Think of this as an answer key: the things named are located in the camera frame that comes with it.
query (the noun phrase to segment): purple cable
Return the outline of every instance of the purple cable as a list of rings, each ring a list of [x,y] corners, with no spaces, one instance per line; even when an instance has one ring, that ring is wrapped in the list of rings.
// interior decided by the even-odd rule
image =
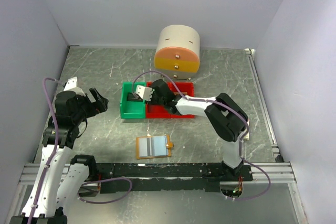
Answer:
[[[98,204],[98,205],[102,205],[102,204],[109,204],[109,203],[113,203],[113,202],[116,202],[118,200],[121,200],[122,198],[126,197],[132,190],[132,181],[129,179],[129,178],[124,178],[124,177],[119,177],[119,178],[108,178],[108,179],[103,179],[103,180],[98,180],[98,181],[89,181],[89,182],[85,182],[83,183],[82,185],[87,185],[87,184],[91,184],[91,183],[104,183],[104,182],[110,182],[110,181],[115,181],[115,180],[126,180],[130,183],[130,188],[128,189],[128,191],[122,195],[121,197],[117,198],[117,199],[113,199],[113,200],[109,200],[109,201],[102,201],[102,202],[97,202],[97,201],[91,201],[91,200],[85,200],[83,198],[81,198],[79,196],[79,194],[77,193],[77,196],[78,196],[78,199],[80,201],[83,201],[85,203],[90,203],[90,204]]]
[[[187,97],[186,97],[186,96],[179,90],[179,88],[177,87],[177,85],[175,84],[175,82],[174,82],[169,76],[167,76],[166,74],[164,74],[164,73],[162,73],[162,72],[159,72],[159,71],[157,71],[157,70],[146,71],[146,72],[144,72],[144,73],[138,75],[138,76],[134,79],[133,84],[132,84],[132,92],[133,92],[133,94],[134,94],[135,96],[137,96],[137,94],[136,94],[135,91],[134,91],[134,85],[135,85],[135,82],[136,82],[141,76],[143,76],[144,74],[147,74],[147,73],[158,73],[158,74],[160,74],[160,75],[166,77],[166,78],[167,78],[167,79],[174,85],[175,89],[176,89],[177,92],[180,94],[180,96],[183,97],[184,99],[188,100],[188,101],[194,101],[194,102],[211,102],[211,103],[215,103],[215,104],[217,104],[217,105],[219,105],[219,106],[222,106],[223,108],[227,109],[228,111],[232,112],[233,114],[235,114],[235,115],[236,115],[236,116],[237,116],[237,117],[244,123],[244,126],[245,126],[245,128],[246,128],[246,131],[244,132],[244,134],[239,135],[239,136],[240,136],[240,139],[238,139],[238,140],[239,140],[240,142],[241,142],[241,140],[244,138],[244,136],[249,132],[250,128],[249,128],[247,122],[245,121],[245,119],[244,119],[238,112],[236,112],[235,110],[233,110],[233,109],[230,108],[229,106],[227,106],[227,105],[225,105],[225,104],[222,104],[221,102],[214,101],[214,100],[197,99],[197,98],[187,98]],[[265,193],[269,190],[269,188],[271,187],[271,179],[270,179],[270,177],[268,176],[268,174],[267,174],[263,169],[261,169],[259,166],[255,165],[255,164],[250,163],[249,161],[245,160],[244,158],[242,158],[242,160],[243,160],[244,163],[247,163],[247,164],[249,164],[249,165],[251,165],[251,166],[257,168],[257,169],[259,169],[262,173],[264,173],[265,176],[266,176],[267,179],[268,179],[268,185],[267,185],[267,188],[266,188],[264,191],[262,191],[260,194],[256,194],[256,195],[253,195],[253,196],[250,196],[250,197],[240,198],[240,199],[239,199],[239,198],[235,199],[235,198],[229,197],[229,198],[231,198],[231,199],[233,199],[233,200],[239,200],[239,201],[242,201],[242,200],[249,200],[249,199],[255,199],[255,198],[257,198],[257,197],[259,197],[259,196],[265,194]]]
[[[38,181],[37,188],[36,188],[36,193],[35,193],[35,198],[34,198],[34,201],[33,201],[34,207],[32,207],[32,210],[30,211],[30,215],[29,215],[27,224],[31,224],[31,222],[32,222],[31,220],[33,219],[33,216],[34,216],[34,213],[35,213],[35,209],[36,209],[35,206],[37,206],[37,203],[38,203],[38,197],[40,196],[40,193],[41,193],[41,190],[42,190],[43,181],[46,177],[46,174],[47,174],[48,168],[50,166],[50,163],[53,160],[54,155],[56,154],[57,145],[58,145],[58,124],[57,124],[57,121],[56,121],[56,116],[55,116],[53,104],[51,102],[51,99],[50,99],[48,91],[47,91],[47,87],[46,87],[46,81],[47,80],[54,81],[54,82],[56,82],[57,84],[60,84],[60,85],[64,85],[64,83],[62,83],[59,80],[56,80],[54,78],[46,77],[46,78],[43,79],[43,91],[44,91],[44,94],[46,95],[48,106],[49,106],[49,109],[50,109],[50,112],[51,112],[51,117],[52,117],[52,120],[53,120],[54,126],[55,126],[55,145],[54,145],[54,149],[53,149],[50,157],[48,158],[48,160],[46,162],[46,167],[43,169],[43,171],[41,173],[40,180]]]

